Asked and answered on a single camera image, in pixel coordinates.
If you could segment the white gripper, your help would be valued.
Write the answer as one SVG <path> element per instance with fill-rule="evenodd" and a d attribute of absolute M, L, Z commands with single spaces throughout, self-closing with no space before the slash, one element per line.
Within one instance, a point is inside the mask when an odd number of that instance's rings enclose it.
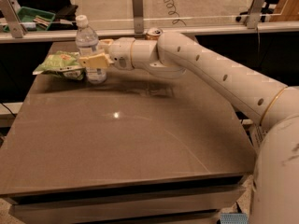
<path fill-rule="evenodd" d="M 122 37 L 116 40 L 113 39 L 100 39 L 98 48 L 109 50 L 110 58 L 104 52 L 80 56 L 79 63 L 83 67 L 89 68 L 109 68 L 112 64 L 120 70 L 133 70 L 131 49 L 135 39 L 131 37 Z"/>

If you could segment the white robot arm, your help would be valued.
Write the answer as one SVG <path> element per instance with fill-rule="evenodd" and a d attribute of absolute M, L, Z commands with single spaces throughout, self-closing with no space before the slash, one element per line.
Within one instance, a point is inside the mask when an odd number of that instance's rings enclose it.
<path fill-rule="evenodd" d="M 95 51 L 79 52 L 85 67 L 144 69 L 156 77 L 179 77 L 189 70 L 203 79 L 266 131 L 254 169 L 249 224 L 299 224 L 298 89 L 179 33 L 98 40 Z"/>

